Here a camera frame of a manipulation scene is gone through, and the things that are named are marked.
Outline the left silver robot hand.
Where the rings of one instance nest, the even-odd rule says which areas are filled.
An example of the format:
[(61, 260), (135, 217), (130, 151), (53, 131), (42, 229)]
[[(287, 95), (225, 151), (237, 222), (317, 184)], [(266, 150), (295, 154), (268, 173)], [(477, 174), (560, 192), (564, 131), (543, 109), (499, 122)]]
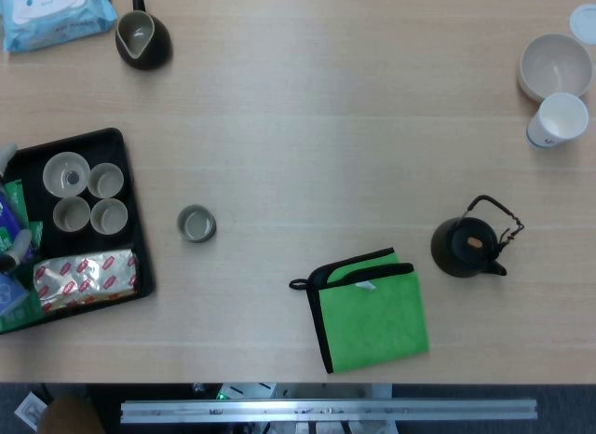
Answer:
[(18, 146), (9, 143), (1, 148), (1, 226), (7, 230), (10, 246), (1, 253), (1, 273), (8, 274), (22, 264), (31, 250), (32, 233), (22, 226), (12, 209), (4, 187), (4, 175)]

